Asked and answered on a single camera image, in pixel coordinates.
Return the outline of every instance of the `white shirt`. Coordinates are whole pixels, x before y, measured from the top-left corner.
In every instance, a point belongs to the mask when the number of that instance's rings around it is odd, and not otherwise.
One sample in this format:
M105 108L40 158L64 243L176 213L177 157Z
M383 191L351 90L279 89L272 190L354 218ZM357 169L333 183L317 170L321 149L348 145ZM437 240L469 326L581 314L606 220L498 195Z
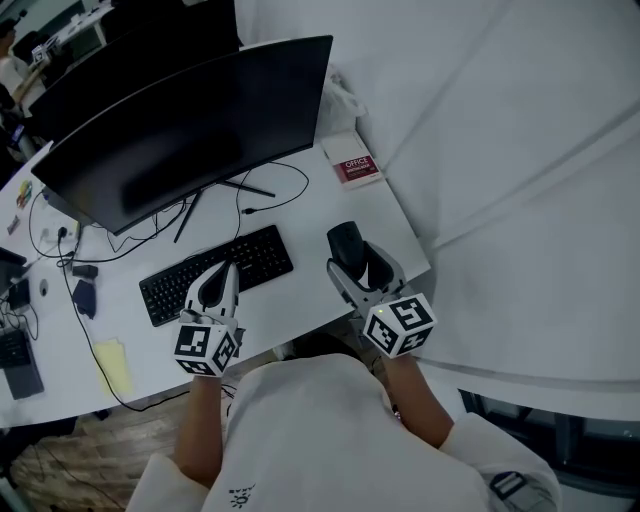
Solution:
M488 482L507 471L527 485L503 502ZM247 374L213 488L156 454L127 510L548 512L559 503L546 462L497 427L466 415L437 450L405 429L363 364L332 354Z
M25 61L13 56L0 59L0 83L7 88L9 94L13 94L18 86L29 78L29 75L31 75L31 71L29 71L29 66ZM42 96L46 90L42 80L37 78L22 100L25 116L31 116L29 107Z

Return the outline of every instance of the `white sleeve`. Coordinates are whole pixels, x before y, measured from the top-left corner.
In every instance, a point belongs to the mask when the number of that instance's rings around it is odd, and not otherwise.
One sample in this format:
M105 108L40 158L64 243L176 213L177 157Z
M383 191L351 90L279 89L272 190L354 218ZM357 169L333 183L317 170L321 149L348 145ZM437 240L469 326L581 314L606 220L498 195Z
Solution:
M175 463L154 454L127 506L130 512L200 512L209 489L184 476Z
M0 62L0 83L7 88L9 94L13 94L24 79L18 73L11 58Z
M551 512L561 509L560 484L549 465L476 414L460 418L440 450L480 473L491 488L494 510ZM512 472L519 476L509 475ZM510 486L518 486L520 490L509 498L500 498L498 492L508 491Z

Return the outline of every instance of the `wooden floor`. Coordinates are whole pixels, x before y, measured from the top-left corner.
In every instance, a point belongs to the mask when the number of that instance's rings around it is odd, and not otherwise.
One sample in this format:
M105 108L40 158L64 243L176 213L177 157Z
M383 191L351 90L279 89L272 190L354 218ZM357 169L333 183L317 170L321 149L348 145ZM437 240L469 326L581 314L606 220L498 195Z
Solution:
M380 359L376 359L377 352L373 348L358 349L348 324L338 321L325 326L323 331L356 348L369 368L375 363L374 375L386 384L384 368ZM271 352L250 359L231 368L223 382L237 385L248 371L273 360L275 357ZM186 389L187 386L176 388L134 405L155 403ZM11 474L19 492L37 511L49 511L52 505L69 511L125 509L151 454L173 452L187 398L186 395L176 398L143 413L116 407L104 421L93 415L78 418L73 434L43 439L35 447L27 448L15 461ZM231 400L223 395L223 428L230 403Z

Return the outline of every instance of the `plastic bag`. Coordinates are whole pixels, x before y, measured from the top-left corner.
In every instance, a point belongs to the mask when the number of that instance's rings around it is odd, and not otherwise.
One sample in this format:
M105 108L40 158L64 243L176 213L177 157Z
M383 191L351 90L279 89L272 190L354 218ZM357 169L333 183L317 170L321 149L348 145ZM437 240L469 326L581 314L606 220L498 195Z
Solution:
M322 88L316 138L356 129L356 119L367 113L367 108L342 85L338 70L331 64Z

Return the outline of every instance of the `curved monitor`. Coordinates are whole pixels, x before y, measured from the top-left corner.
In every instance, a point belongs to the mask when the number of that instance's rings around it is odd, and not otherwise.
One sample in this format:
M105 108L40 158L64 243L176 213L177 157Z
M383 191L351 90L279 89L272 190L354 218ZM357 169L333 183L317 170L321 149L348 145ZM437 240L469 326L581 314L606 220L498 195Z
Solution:
M54 146L33 174L120 234L207 185L310 148L332 41L259 46L161 80Z

